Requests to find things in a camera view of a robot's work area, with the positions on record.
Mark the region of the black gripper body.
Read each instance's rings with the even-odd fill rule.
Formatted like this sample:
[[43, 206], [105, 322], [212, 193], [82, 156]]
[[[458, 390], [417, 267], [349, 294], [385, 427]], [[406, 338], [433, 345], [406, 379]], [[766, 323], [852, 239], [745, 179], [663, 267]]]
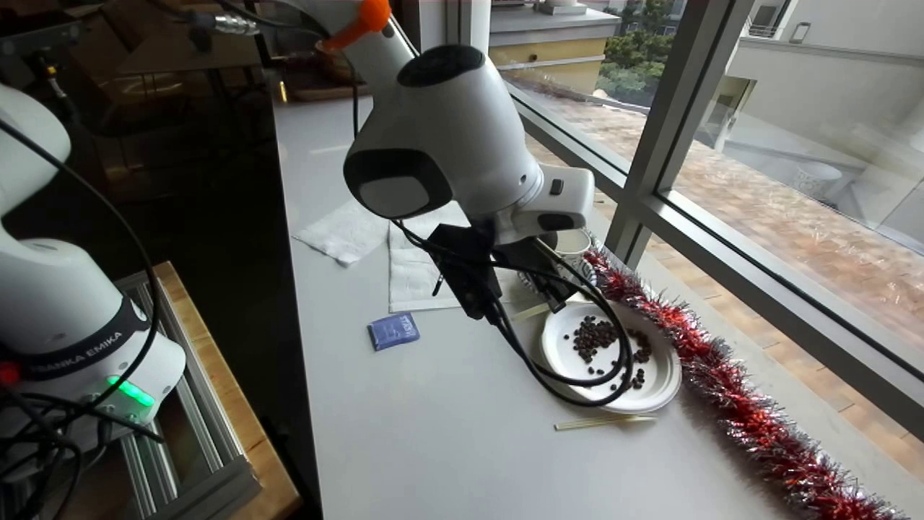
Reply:
[[504, 317], [499, 268], [521, 273], [527, 286], [553, 309], [560, 309], [573, 299], [564, 273], [554, 267], [553, 248], [537, 236], [496, 247], [486, 232], [440, 225], [426, 239], [426, 252], [462, 304], [462, 312], [473, 322]]

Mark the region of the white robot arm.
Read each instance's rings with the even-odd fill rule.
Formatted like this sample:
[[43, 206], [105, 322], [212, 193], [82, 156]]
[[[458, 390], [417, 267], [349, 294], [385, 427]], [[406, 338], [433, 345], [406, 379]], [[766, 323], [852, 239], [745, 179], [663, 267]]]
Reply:
[[[488, 53], [472, 44], [414, 50], [390, 0], [281, 0], [348, 54], [374, 93], [345, 182], [381, 219], [447, 203], [507, 248], [589, 219], [593, 179], [554, 174]], [[0, 236], [0, 358], [11, 392], [62, 398], [52, 434], [84, 450], [102, 420], [141, 427], [180, 384], [188, 356], [102, 267], [65, 239]]]

